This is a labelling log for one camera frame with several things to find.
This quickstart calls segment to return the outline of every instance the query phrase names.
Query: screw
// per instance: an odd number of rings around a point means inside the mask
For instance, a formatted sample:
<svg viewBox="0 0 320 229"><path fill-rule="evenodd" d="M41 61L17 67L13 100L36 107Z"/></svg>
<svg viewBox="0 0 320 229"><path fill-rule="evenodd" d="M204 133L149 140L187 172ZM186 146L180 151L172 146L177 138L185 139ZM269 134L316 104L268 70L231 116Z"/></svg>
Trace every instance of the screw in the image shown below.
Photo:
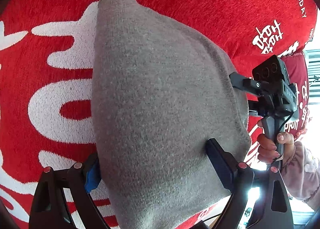
<svg viewBox="0 0 320 229"><path fill-rule="evenodd" d="M82 163L77 162L76 164L73 165L74 168L79 169L82 167Z"/></svg>
<svg viewBox="0 0 320 229"><path fill-rule="evenodd" d="M247 168L248 165L244 162L239 162L238 166L239 166L239 168Z"/></svg>
<svg viewBox="0 0 320 229"><path fill-rule="evenodd" d="M51 170L51 167L45 167L44 170L43 170L43 172L44 172L44 173L48 173L50 170Z"/></svg>
<svg viewBox="0 0 320 229"><path fill-rule="evenodd" d="M273 173L277 173L278 172L278 169L276 167L271 167L270 170L273 172Z"/></svg>

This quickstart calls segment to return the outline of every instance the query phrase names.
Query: red fabric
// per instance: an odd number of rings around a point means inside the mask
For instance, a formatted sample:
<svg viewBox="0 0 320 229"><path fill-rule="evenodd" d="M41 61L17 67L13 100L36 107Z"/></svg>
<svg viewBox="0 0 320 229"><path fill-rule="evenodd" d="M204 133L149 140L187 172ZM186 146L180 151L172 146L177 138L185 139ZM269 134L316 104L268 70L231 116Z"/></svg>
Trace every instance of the red fabric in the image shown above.
<svg viewBox="0 0 320 229"><path fill-rule="evenodd" d="M291 56L281 58L288 70L291 83L296 84L298 93L297 106L299 108L299 119L295 122L287 123L285 131L293 134L297 139L304 131L308 122L308 100L309 100L309 79L308 69L303 51L297 51Z"/></svg>
<svg viewBox="0 0 320 229"><path fill-rule="evenodd" d="M95 151L89 101L97 1L11 0L0 18L0 197L22 229L43 166L67 168ZM206 35L246 76L272 54L303 47L316 23L312 0L137 1ZM256 121L249 121L248 162L261 132ZM116 225L106 198L96 196Z"/></svg>

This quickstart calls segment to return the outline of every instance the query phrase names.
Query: folded gray cloth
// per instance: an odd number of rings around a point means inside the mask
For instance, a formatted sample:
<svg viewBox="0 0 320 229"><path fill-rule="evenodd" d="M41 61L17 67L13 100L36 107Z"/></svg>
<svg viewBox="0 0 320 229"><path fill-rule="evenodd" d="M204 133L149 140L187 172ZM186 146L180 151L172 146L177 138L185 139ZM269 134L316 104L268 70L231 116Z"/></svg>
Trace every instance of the folded gray cloth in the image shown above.
<svg viewBox="0 0 320 229"><path fill-rule="evenodd" d="M204 144L244 159L246 96L198 31L136 0L98 6L91 107L112 208L121 229L175 228L228 195Z"/></svg>

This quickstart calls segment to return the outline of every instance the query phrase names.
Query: pink sleeve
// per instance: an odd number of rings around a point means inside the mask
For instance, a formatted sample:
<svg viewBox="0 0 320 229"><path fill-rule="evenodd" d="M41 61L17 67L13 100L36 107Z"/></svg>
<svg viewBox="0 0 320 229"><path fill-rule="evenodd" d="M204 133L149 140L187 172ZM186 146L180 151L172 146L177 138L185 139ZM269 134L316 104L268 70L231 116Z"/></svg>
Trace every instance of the pink sleeve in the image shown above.
<svg viewBox="0 0 320 229"><path fill-rule="evenodd" d="M313 210L320 206L320 165L319 159L296 141L295 153L284 164L281 175L290 194L303 200Z"/></svg>

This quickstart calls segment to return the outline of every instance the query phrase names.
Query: human hand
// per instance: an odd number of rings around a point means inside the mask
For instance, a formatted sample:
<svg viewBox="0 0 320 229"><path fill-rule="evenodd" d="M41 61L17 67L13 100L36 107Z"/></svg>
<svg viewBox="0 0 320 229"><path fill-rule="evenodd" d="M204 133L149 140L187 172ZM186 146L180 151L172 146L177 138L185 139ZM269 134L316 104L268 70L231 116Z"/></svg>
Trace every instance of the human hand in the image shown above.
<svg viewBox="0 0 320 229"><path fill-rule="evenodd" d="M261 121L258 122L258 126L262 127ZM294 138L291 133L280 132L277 135L278 143L284 144L284 157L283 163L286 163L288 159L292 156L294 151ZM273 159L280 157L279 153L276 151L275 143L268 139L264 134L259 134L257 141L260 146L258 148L258 160L264 163L272 163Z"/></svg>

